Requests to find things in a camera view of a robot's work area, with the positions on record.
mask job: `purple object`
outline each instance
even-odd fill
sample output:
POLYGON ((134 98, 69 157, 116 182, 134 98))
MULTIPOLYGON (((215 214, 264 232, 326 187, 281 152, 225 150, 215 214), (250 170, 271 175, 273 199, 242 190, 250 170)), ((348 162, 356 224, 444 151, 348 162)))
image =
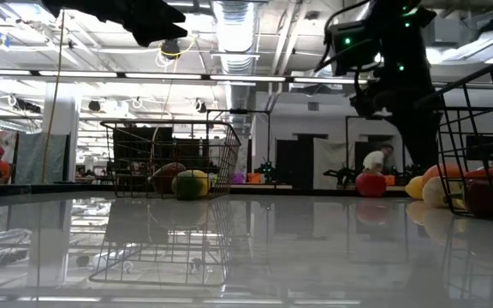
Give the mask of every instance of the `purple object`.
POLYGON ((235 174, 233 179, 231 180, 233 184, 244 184, 245 183, 245 175, 244 174, 235 174))

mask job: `orange shirt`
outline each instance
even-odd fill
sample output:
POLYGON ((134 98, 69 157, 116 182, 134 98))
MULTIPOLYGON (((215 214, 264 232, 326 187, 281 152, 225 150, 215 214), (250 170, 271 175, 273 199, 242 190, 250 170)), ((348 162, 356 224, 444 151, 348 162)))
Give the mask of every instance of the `orange shirt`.
POLYGON ((0 160, 0 171, 1 177, 4 178, 5 181, 8 181, 10 177, 10 166, 7 162, 0 160))

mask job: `green fruit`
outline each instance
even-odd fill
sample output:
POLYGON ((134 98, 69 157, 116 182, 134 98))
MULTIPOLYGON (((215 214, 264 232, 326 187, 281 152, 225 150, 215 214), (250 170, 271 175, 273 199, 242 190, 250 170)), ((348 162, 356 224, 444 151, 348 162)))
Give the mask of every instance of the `green fruit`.
POLYGON ((199 170, 180 172, 172 180, 172 191, 179 200, 197 200, 209 192, 208 175, 199 170))

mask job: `white shirt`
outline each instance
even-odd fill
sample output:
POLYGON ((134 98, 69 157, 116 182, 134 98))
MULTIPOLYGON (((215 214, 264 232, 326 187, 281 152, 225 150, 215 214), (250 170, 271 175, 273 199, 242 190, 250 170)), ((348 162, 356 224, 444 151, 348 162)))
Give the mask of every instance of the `white shirt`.
POLYGON ((363 161, 363 166, 365 169, 373 170, 376 167, 376 164, 380 164, 383 166, 383 160, 385 155, 382 151, 374 151, 370 154, 366 155, 365 160, 363 161))

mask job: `exposed duct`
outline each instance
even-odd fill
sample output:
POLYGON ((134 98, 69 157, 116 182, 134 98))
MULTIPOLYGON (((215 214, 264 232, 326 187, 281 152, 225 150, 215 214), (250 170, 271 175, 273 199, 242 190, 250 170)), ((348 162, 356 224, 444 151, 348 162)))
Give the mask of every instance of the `exposed duct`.
MULTIPOLYGON (((214 16, 217 20, 218 49, 221 52, 245 53, 245 55, 221 56, 225 74, 252 74, 255 58, 248 55, 254 48, 257 5, 249 2, 214 1, 214 16)), ((228 109, 252 108, 249 106, 250 86, 226 85, 228 109)), ((245 118, 231 117, 232 121, 245 118)))

